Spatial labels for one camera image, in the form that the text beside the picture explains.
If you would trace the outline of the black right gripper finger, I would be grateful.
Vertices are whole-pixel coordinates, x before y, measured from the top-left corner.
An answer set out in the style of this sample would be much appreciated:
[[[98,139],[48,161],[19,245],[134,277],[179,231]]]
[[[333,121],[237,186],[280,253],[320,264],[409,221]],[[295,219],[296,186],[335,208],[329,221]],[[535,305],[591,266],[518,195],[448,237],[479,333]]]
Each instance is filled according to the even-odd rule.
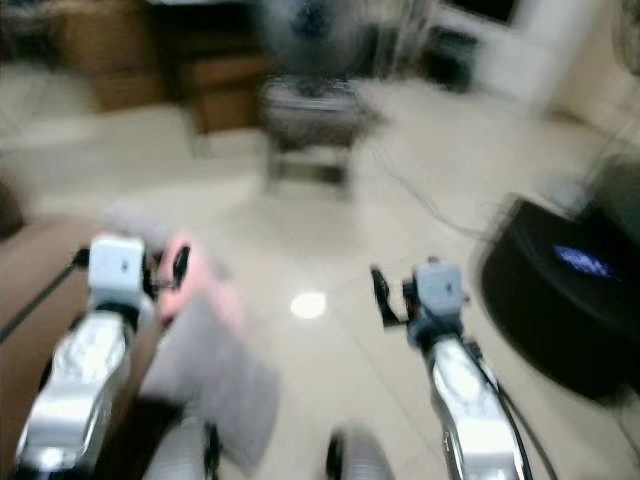
[[[372,280],[372,293],[374,293],[375,303],[376,306],[378,306],[381,325],[383,325],[384,328],[402,326],[402,317],[390,306],[390,285],[383,271],[381,271],[378,265],[371,265],[369,271]]]

